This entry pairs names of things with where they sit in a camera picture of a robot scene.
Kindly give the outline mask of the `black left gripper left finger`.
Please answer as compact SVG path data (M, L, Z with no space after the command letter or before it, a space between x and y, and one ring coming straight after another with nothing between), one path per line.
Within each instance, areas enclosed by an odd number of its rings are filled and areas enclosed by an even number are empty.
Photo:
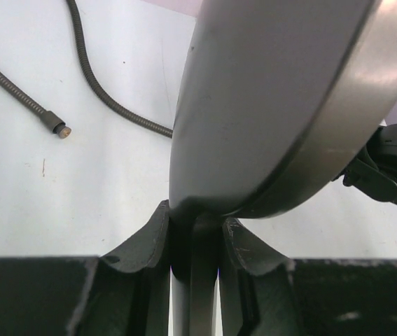
M68 319L69 335L167 335L169 204L102 257L71 257L84 282Z

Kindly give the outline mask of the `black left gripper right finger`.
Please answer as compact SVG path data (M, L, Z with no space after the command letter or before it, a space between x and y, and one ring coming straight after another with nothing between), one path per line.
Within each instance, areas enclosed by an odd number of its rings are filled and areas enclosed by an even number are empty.
M219 286L224 335L304 335L289 259L238 220L222 227Z

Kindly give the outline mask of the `grey shower head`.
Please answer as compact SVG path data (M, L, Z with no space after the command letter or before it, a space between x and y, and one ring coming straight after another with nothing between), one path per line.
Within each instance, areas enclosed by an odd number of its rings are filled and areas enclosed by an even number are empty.
M284 214L397 100L397 1L204 1L169 172L175 335L213 335L222 227ZM397 260L288 258L304 335L397 335Z

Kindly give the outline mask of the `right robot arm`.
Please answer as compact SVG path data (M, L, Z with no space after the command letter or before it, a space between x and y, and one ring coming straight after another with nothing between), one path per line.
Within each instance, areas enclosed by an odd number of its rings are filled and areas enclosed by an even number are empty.
M344 186L397 205L397 124L378 127L339 176Z

